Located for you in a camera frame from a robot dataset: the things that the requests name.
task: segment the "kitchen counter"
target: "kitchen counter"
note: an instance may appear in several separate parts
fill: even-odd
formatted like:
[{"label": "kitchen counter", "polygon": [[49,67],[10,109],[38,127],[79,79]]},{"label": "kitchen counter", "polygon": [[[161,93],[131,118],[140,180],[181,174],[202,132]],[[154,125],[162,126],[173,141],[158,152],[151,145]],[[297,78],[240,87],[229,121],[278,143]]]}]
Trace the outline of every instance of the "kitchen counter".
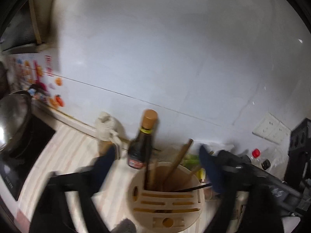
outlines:
[{"label": "kitchen counter", "polygon": [[[43,111],[35,110],[34,114],[54,128],[56,133],[34,164],[18,199],[17,212],[14,217],[16,217],[15,223],[22,233],[29,231],[36,203],[49,173],[51,171],[57,171],[59,174],[75,172],[80,167],[90,165],[93,158],[98,156],[97,142],[94,137],[54,119]],[[92,198],[110,230],[124,218],[129,218],[135,223],[127,209],[125,194],[136,171],[127,165],[126,151],[123,151],[122,158],[114,162],[100,191]],[[66,196],[77,231],[79,233],[87,232],[76,193],[67,192]],[[204,230],[216,209],[214,201],[209,201],[206,205],[200,218],[190,228],[184,230],[185,233],[198,233]],[[136,228],[137,232],[145,232],[137,224]]]}]

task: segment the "wok lid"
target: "wok lid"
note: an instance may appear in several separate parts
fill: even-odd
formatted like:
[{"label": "wok lid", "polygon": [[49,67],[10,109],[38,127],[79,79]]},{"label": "wok lid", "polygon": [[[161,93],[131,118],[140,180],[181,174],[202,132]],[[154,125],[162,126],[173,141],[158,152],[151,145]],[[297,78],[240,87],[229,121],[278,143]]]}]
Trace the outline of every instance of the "wok lid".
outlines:
[{"label": "wok lid", "polygon": [[0,150],[22,127],[28,111],[29,105],[25,95],[9,94],[0,100]]}]

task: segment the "wooden spatula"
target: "wooden spatula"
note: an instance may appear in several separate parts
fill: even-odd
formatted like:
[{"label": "wooden spatula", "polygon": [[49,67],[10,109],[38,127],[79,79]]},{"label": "wooden spatula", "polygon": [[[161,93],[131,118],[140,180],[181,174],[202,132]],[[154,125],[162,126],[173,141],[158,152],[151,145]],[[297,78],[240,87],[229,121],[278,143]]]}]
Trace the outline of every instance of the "wooden spatula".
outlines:
[{"label": "wooden spatula", "polygon": [[161,184],[161,189],[163,188],[163,186],[165,185],[165,182],[172,176],[172,174],[174,173],[174,171],[176,170],[177,166],[180,164],[180,162],[183,160],[184,156],[186,155],[187,151],[189,150],[191,144],[192,144],[193,140],[189,139],[188,143],[184,144],[180,150],[180,152],[178,153],[176,159],[174,160],[174,162],[171,164],[166,176],[163,178],[163,182]]}]

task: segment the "red bottle cap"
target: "red bottle cap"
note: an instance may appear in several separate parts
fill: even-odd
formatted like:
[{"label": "red bottle cap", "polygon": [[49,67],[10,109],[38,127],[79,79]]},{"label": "red bottle cap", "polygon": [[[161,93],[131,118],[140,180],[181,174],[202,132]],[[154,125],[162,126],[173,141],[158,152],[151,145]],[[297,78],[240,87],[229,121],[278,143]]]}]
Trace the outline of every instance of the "red bottle cap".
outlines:
[{"label": "red bottle cap", "polygon": [[256,148],[255,150],[252,151],[252,156],[254,158],[258,158],[260,156],[260,151]]}]

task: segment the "pot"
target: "pot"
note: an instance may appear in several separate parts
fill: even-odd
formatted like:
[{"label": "pot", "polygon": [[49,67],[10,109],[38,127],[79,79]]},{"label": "pot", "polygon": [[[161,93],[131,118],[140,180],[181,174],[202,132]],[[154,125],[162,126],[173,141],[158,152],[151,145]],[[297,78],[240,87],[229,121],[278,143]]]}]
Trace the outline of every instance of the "pot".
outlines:
[{"label": "pot", "polygon": [[20,144],[31,118],[31,95],[20,90],[0,100],[0,152],[10,152]]},{"label": "pot", "polygon": [[9,83],[7,82],[7,70],[5,69],[3,63],[0,61],[0,99],[3,96],[9,94],[10,87]]}]

